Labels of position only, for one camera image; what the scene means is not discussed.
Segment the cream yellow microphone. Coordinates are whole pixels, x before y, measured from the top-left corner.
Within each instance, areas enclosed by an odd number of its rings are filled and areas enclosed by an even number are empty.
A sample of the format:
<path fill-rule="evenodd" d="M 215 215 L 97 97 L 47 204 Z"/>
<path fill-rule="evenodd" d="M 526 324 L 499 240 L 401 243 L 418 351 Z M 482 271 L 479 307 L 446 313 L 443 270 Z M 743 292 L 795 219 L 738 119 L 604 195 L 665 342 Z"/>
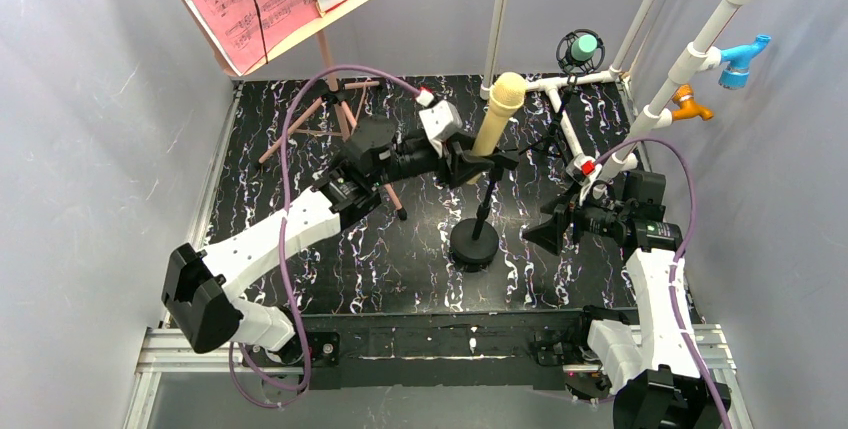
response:
<path fill-rule="evenodd" d="M 515 72 L 502 73 L 490 87 L 488 109 L 471 149 L 473 156 L 494 153 L 506 125 L 524 106 L 528 81 Z"/>

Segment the right robot arm base mount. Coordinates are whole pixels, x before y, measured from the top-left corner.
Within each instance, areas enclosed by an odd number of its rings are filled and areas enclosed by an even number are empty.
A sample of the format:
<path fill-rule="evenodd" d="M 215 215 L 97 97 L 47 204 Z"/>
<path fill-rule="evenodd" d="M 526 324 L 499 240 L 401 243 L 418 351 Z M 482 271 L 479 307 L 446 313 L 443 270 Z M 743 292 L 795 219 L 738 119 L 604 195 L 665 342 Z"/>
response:
<path fill-rule="evenodd" d="M 610 396 L 610 379 L 591 351 L 562 341 L 537 341 L 532 352 L 540 366 L 563 370 L 566 388 L 578 399 L 605 400 Z"/>

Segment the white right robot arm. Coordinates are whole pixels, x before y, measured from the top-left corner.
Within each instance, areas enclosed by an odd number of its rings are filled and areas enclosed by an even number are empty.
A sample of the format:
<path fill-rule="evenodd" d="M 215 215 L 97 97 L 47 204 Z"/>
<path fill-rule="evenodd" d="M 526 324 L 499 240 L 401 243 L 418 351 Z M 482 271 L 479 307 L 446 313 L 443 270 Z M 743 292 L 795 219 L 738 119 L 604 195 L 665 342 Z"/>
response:
<path fill-rule="evenodd" d="M 684 295 L 688 242 L 665 219 L 662 174 L 633 170 L 621 191 L 572 185 L 543 205 L 548 220 L 522 237 L 551 254 L 586 233 L 614 241 L 636 296 L 640 337 L 615 311 L 584 308 L 574 345 L 594 353 L 609 380 L 616 428 L 728 428 L 731 391 L 710 375 Z"/>

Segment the black microphone stand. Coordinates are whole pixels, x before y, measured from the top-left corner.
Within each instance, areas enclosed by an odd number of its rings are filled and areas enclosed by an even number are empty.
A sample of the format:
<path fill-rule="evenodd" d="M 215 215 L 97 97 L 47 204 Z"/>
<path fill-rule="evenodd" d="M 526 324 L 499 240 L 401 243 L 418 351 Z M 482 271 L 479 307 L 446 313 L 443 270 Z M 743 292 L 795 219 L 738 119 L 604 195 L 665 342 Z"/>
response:
<path fill-rule="evenodd" d="M 514 171 L 519 163 L 517 149 L 493 153 L 494 166 L 488 171 L 488 186 L 473 219 L 458 222 L 450 233 L 449 252 L 457 267 L 468 273 L 479 272 L 494 260 L 500 236 L 488 221 L 494 192 L 506 171 Z"/>

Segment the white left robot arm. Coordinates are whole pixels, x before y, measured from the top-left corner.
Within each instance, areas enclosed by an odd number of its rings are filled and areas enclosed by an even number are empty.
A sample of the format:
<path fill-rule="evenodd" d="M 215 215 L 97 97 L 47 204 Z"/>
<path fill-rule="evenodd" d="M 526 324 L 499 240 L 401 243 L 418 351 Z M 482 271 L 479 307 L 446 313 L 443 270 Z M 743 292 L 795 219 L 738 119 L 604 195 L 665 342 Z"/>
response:
<path fill-rule="evenodd" d="M 418 129 L 399 137 L 393 122 L 367 117 L 314 182 L 259 223 L 221 242 L 172 250 L 161 299 L 192 350 L 236 342 L 278 351 L 295 335 L 291 315 L 243 298 L 284 258 L 340 234 L 381 203 L 379 187 L 433 173 L 456 188 L 488 171 L 497 149 L 474 152 L 472 135 Z"/>

